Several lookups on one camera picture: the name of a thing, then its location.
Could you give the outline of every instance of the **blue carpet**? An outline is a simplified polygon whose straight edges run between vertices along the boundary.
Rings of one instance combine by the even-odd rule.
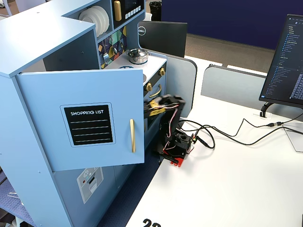
[[[145,162],[134,168],[98,227],[125,227],[158,168],[159,156],[148,148]]]
[[[0,182],[5,178],[4,172],[0,173]],[[0,208],[14,216],[22,218],[25,222],[34,226],[34,222],[28,214],[25,207],[21,204],[20,199],[12,198],[8,196],[9,192],[15,192],[7,179],[0,185]]]

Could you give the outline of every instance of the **dell monitor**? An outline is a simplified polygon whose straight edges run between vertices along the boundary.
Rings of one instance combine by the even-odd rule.
[[[184,58],[187,23],[141,21],[138,27],[142,48]]]
[[[303,16],[287,15],[259,100],[303,108]],[[303,132],[303,123],[286,126]],[[294,149],[303,152],[302,135],[285,131]]]

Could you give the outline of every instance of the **white plate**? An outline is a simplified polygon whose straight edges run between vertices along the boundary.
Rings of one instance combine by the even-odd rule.
[[[93,6],[93,7],[91,7],[91,9],[93,9],[98,14],[99,20],[101,22],[101,33],[100,33],[100,35],[102,35],[105,32],[105,29],[106,29],[105,28],[106,21],[105,21],[105,18],[103,16],[103,13],[98,9],[98,7],[100,7],[100,6]]]
[[[101,34],[101,21],[99,20],[97,13],[93,9],[87,9],[86,11],[83,11],[79,16],[79,20],[87,22],[90,22],[90,20],[92,20],[93,23],[96,25],[97,37]]]
[[[101,6],[93,6],[93,8],[98,9],[102,13],[102,15],[105,19],[105,30],[104,30],[104,32],[106,32],[108,30],[108,27],[109,27],[108,14],[106,13],[105,9],[103,9]]]

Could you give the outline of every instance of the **cabinet door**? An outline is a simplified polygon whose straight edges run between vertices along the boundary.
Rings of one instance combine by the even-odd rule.
[[[142,78],[137,69],[17,76],[53,171],[144,162]]]

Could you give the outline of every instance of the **oven handle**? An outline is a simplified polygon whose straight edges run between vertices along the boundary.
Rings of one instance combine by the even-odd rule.
[[[157,96],[158,94],[160,94],[160,92],[162,91],[162,86],[161,84],[159,84],[159,91],[153,95],[150,96],[150,98]]]

